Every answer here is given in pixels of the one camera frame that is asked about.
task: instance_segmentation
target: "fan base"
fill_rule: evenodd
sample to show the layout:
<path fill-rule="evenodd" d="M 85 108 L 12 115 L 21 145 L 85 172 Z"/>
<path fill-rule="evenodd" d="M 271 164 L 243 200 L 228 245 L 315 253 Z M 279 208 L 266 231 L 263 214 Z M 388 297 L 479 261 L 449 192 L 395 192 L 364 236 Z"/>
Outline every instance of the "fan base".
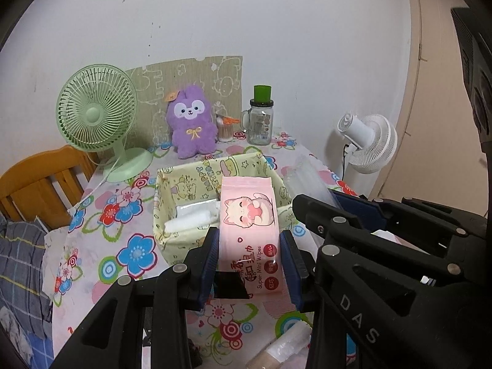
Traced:
<path fill-rule="evenodd" d="M 117 157 L 111 158 L 104 166 L 103 176 L 105 177 L 111 170 Z M 109 173 L 106 181 L 110 183 L 119 183 L 137 176 L 145 170 L 152 162 L 152 154 L 146 149 L 133 148 L 125 150 L 125 161 L 118 164 L 114 170 Z"/>

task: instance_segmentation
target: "yellow basket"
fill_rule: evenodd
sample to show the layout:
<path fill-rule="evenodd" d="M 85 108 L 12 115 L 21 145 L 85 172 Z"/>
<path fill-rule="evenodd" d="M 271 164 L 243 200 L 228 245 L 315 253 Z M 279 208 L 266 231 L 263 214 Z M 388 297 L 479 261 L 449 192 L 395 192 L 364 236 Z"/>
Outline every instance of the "yellow basket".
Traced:
<path fill-rule="evenodd" d="M 297 223 L 292 212 L 292 199 L 280 176 L 260 153 L 193 162 L 159 169 L 154 196 L 153 235 L 162 256 L 169 265 L 183 262 L 188 251 L 202 245 L 209 226 L 165 233 L 164 223 L 176 217 L 176 206 L 197 203 L 217 197 L 222 176 L 271 177 L 275 193 L 280 231 Z"/>

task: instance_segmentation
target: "floral tablecloth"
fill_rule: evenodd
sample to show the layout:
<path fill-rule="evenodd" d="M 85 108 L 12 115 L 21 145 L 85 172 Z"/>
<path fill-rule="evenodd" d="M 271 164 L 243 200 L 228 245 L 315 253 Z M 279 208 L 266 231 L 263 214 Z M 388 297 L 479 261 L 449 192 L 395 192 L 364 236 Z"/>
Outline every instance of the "floral tablecloth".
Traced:
<path fill-rule="evenodd" d="M 70 335 L 99 298 L 119 276 L 135 279 L 158 276 L 169 265 L 153 239 L 153 197 L 159 168 L 217 158 L 237 153 L 261 151 L 268 164 L 283 176 L 300 155 L 310 156 L 326 185 L 355 194 L 309 150 L 285 132 L 277 132 L 272 143 L 261 148 L 249 145 L 244 133 L 237 132 L 230 143 L 217 144 L 211 155 L 179 160 L 168 143 L 149 149 L 151 166 L 122 183 L 103 183 L 93 195 L 83 198 L 70 224 L 64 257 L 55 285 L 53 306 L 53 350 L 61 350 Z M 85 196 L 102 180 L 97 171 Z M 316 245 L 303 224 L 292 226 L 299 248 L 316 256 Z M 188 337 L 200 347 L 203 368 L 242 367 L 275 337 L 298 320 L 311 323 L 312 317 L 294 310 L 287 291 L 281 302 L 218 306 L 209 301 L 202 312 L 187 312 Z M 144 347 L 142 367 L 149 368 L 150 347 Z M 306 354 L 290 367 L 304 368 Z"/>

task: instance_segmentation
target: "power cord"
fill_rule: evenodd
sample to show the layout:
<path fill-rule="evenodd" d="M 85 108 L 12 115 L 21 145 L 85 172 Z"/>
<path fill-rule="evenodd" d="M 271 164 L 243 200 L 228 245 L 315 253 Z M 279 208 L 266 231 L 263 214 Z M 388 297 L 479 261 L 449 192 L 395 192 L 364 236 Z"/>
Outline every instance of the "power cord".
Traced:
<path fill-rule="evenodd" d="M 123 149 L 125 149 L 126 147 L 126 136 L 125 136 L 125 141 L 123 142 Z M 89 154 L 85 153 L 85 155 L 87 155 L 87 158 L 89 159 L 89 161 L 91 161 L 94 165 L 97 165 L 97 167 L 99 166 L 103 166 L 103 165 L 107 165 L 107 163 L 109 162 L 110 158 L 108 160 L 106 160 L 104 163 L 97 163 L 97 162 L 94 162 Z M 107 178 L 109 177 L 109 175 L 112 173 L 112 171 L 114 171 L 116 165 L 119 163 L 120 161 L 120 158 L 121 158 L 121 155 L 115 160 L 113 166 L 111 167 L 111 169 L 109 170 L 109 172 L 106 174 L 106 176 L 99 182 L 99 184 L 94 188 L 94 190 L 92 190 L 90 193 L 88 193 L 88 195 L 86 195 L 84 197 L 84 199 L 82 201 L 79 201 L 77 204 L 75 204 L 73 207 L 67 209 L 67 212 L 68 214 L 73 217 L 73 215 L 75 215 L 75 212 L 77 212 L 77 210 L 79 209 L 80 205 L 88 198 L 90 197 L 91 195 L 94 194 L 94 192 L 107 180 Z"/>
<path fill-rule="evenodd" d="M 343 146 L 343 171 L 342 171 L 342 175 L 341 175 L 341 179 L 343 180 L 343 178 L 345 177 L 345 156 L 347 155 L 347 147 L 349 146 L 349 144 L 345 144 Z"/>

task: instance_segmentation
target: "orange tag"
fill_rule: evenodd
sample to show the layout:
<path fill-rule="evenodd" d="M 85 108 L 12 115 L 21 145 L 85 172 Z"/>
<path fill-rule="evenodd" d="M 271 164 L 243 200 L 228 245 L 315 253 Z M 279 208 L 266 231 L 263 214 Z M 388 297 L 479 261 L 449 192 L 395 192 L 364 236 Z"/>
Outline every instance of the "orange tag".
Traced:
<path fill-rule="evenodd" d="M 176 98 L 178 98 L 178 91 L 173 91 L 171 93 L 169 93 L 167 96 L 164 97 L 164 101 L 169 103 L 171 101 L 174 101 L 176 100 Z"/>

